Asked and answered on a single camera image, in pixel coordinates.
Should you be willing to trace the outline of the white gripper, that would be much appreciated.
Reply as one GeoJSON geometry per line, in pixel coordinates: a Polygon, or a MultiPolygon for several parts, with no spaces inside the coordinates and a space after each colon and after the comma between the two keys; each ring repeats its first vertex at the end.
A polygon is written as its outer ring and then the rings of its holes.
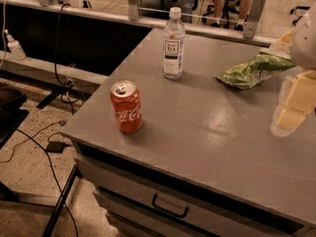
{"type": "MultiPolygon", "coordinates": [[[[305,69],[316,69],[316,2],[297,22],[260,53],[292,60],[305,69]]],[[[286,137],[294,133],[316,108],[316,71],[286,76],[278,95],[271,133],[286,137]]]]}

